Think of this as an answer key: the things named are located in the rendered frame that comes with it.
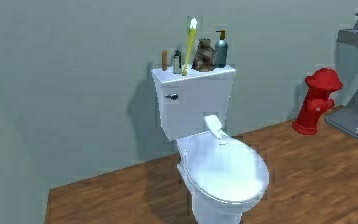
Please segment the silver canister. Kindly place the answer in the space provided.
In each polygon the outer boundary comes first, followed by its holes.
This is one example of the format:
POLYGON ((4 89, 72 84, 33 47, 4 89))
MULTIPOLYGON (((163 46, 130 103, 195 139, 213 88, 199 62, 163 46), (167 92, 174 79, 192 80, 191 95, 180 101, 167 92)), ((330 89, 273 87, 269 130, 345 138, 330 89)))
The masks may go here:
POLYGON ((182 71, 182 69, 181 69, 181 52, 179 50, 176 50, 173 55, 172 66, 173 66, 174 74, 181 73, 181 71, 182 71))

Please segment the white toilet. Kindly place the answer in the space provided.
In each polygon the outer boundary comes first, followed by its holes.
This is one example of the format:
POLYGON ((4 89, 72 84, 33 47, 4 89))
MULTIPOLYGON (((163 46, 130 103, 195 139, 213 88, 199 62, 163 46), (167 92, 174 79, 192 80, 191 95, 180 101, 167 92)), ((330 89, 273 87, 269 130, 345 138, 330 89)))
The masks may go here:
POLYGON ((153 69, 161 127, 177 144, 177 169, 191 196, 198 224, 240 224, 269 185, 259 153, 223 131, 236 70, 227 65, 210 72, 192 69, 186 76, 172 68, 153 69), (204 117, 216 115, 228 144, 207 129, 204 117))

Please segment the white scrub brush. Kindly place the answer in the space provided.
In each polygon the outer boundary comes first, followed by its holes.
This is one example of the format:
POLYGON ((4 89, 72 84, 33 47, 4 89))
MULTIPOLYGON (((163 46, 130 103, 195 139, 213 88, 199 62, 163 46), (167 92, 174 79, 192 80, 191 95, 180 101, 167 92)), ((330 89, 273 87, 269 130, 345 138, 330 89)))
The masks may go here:
POLYGON ((228 144, 222 131, 222 124, 216 115, 207 115, 204 117, 204 123, 207 129, 219 141, 220 145, 228 144))

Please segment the brown animal figurine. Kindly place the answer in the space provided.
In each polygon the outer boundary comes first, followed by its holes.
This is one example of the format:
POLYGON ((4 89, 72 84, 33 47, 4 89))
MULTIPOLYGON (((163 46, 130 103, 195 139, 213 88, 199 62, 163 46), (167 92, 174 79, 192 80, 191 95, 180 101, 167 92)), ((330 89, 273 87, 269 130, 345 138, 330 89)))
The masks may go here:
POLYGON ((192 64, 192 69, 199 72, 209 72, 215 69, 215 50, 211 47, 210 39, 200 39, 192 64))

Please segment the yellow brush with white tip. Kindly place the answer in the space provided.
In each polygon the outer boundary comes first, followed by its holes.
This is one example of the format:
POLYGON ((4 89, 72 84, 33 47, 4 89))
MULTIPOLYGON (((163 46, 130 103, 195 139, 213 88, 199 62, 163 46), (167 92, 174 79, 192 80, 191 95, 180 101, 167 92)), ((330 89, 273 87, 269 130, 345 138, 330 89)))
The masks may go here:
POLYGON ((194 40, 196 30, 197 30, 197 23, 198 22, 197 22, 196 18, 192 18, 191 21, 190 21, 189 30, 188 30, 188 38, 187 38, 186 54, 185 54, 185 60, 184 60, 184 65, 183 65, 183 70, 182 70, 182 76, 187 75, 187 65, 188 65, 188 62, 189 62, 189 59, 190 59, 193 40, 194 40))

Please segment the teal pump soap bottle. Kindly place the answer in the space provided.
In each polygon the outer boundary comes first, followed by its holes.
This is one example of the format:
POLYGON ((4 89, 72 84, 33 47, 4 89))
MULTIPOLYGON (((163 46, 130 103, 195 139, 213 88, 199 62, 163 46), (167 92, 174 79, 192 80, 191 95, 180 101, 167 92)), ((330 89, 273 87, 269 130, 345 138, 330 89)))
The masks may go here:
POLYGON ((226 66, 228 43, 225 40, 226 31, 218 30, 220 34, 219 40, 215 43, 215 66, 224 68, 226 66))

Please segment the red fire hydrant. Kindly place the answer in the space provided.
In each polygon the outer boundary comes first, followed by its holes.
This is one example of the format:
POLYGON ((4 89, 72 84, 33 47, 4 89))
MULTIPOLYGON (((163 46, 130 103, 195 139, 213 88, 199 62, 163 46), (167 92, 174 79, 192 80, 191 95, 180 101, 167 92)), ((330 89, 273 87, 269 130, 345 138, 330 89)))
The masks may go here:
POLYGON ((331 68, 321 68, 305 78, 308 91, 292 128, 302 135, 315 135, 323 113, 335 106, 330 94, 343 87, 338 74, 331 68))

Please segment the grey pedestal sink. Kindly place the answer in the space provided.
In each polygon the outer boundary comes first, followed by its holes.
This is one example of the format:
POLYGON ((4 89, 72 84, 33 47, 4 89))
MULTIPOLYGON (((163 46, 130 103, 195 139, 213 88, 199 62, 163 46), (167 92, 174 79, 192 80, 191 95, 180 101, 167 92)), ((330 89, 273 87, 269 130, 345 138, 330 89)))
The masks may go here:
POLYGON ((335 64, 343 83, 338 100, 343 107, 326 116, 326 122, 358 138, 358 12, 351 28, 340 29, 337 33, 335 64))

